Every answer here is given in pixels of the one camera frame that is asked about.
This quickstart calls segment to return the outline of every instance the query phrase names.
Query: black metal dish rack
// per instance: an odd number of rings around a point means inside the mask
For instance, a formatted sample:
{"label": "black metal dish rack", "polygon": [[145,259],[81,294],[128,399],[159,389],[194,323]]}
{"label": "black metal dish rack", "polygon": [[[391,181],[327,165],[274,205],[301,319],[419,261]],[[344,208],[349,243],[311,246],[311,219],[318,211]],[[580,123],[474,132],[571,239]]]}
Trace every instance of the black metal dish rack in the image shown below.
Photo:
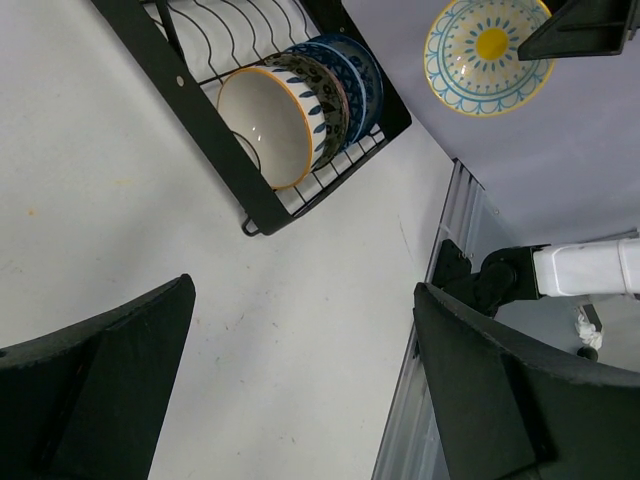
{"label": "black metal dish rack", "polygon": [[212,102],[225,77],[317,32],[343,33],[368,48],[342,2],[91,1],[238,199],[247,213],[247,235],[271,235],[311,211],[411,125],[382,71],[385,99],[378,125],[298,187],[274,192]]}

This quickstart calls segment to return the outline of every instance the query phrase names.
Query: white wall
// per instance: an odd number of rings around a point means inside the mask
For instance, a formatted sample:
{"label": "white wall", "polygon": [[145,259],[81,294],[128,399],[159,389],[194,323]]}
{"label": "white wall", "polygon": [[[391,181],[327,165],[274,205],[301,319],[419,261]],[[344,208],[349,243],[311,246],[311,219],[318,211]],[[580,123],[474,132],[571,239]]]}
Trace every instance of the white wall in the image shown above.
{"label": "white wall", "polygon": [[640,224],[640,38],[618,57],[562,59],[544,89],[495,118],[457,114],[431,93],[422,52],[448,0],[345,0],[409,108],[485,187],[527,243]]}

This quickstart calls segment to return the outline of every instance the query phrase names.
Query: wire rack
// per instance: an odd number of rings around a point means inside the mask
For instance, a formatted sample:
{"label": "wire rack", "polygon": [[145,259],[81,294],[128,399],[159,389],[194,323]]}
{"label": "wire rack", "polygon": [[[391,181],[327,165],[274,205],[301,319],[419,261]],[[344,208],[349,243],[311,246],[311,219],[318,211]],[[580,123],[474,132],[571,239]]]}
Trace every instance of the wire rack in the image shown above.
{"label": "wire rack", "polygon": [[[167,3],[183,58],[190,73],[215,104],[220,86],[235,71],[257,65],[273,53],[319,34],[308,14],[295,0],[173,0]],[[145,9],[165,37],[156,3]],[[297,187],[276,193],[294,217],[306,213],[314,199],[368,153],[385,143],[375,126],[360,142],[339,154],[320,170],[312,172]],[[246,222],[245,228],[255,231]]]}

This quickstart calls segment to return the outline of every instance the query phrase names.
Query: bowl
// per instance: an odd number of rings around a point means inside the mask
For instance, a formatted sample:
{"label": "bowl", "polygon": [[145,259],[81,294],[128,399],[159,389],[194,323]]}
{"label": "bowl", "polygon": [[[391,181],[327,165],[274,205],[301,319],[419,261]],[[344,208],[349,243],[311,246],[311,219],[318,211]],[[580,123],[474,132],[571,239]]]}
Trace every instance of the bowl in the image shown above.
{"label": "bowl", "polygon": [[289,47],[286,52],[299,53],[312,58],[327,67],[338,78],[349,102],[349,127],[343,149],[353,145],[360,138],[366,114],[366,92],[356,67],[335,48],[320,43],[300,43]]}
{"label": "bowl", "polygon": [[457,0],[433,22],[424,55],[428,83],[447,107],[500,115],[544,86],[553,60],[518,60],[518,47],[551,17],[538,0]]}
{"label": "bowl", "polygon": [[299,53],[276,53],[264,63],[295,73],[318,97],[327,124],[327,138],[324,153],[315,161],[313,169],[324,167],[342,149],[347,138],[349,104],[340,81],[320,62]]}
{"label": "bowl", "polygon": [[360,138],[371,131],[373,126],[378,123],[380,114],[382,113],[382,105],[384,103],[384,87],[382,85],[382,74],[378,63],[373,58],[369,50],[351,37],[340,34],[326,34],[309,40],[313,43],[320,43],[335,48],[342,53],[349,62],[356,68],[358,75],[364,84],[366,95],[366,113]]}
{"label": "bowl", "polygon": [[217,109],[232,132],[259,159],[275,189],[298,185],[323,152],[326,123],[316,95],[300,77],[278,67],[254,66],[231,74],[218,93]]}

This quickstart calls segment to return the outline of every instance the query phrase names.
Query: metal frame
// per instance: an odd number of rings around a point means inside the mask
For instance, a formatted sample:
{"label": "metal frame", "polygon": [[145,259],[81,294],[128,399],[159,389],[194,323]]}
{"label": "metal frame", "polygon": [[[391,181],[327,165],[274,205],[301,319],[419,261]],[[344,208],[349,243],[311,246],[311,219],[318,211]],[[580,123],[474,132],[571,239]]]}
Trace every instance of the metal frame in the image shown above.
{"label": "metal frame", "polygon": [[[320,32],[343,33],[367,46],[339,0],[299,1]],[[362,148],[361,156],[355,160],[349,158],[351,165],[337,172],[337,177],[331,183],[323,185],[319,181],[320,191],[312,198],[300,195],[303,205],[290,213],[213,107],[201,88],[202,82],[198,82],[191,75],[188,66],[179,55],[180,50],[174,50],[175,42],[171,41],[172,47],[147,14],[143,5],[145,2],[138,0],[91,0],[91,2],[111,25],[240,202],[248,215],[242,225],[247,235],[253,236],[258,233],[271,235],[307,214],[411,125],[408,110],[383,71],[385,99],[378,126],[384,134],[384,139],[378,141],[374,138],[375,146],[370,149]],[[220,80],[229,73],[231,72],[226,72],[212,80]]]}
{"label": "metal frame", "polygon": [[[452,238],[464,250],[474,243],[471,238],[470,212],[476,207],[480,185],[453,159],[454,169],[440,218],[440,229],[434,245]],[[433,249],[425,281],[435,271],[439,249]],[[435,422],[429,387],[420,362],[420,349],[415,326],[411,329],[402,371],[396,385],[389,417],[378,451],[372,480],[440,480],[446,471],[440,434]]]}

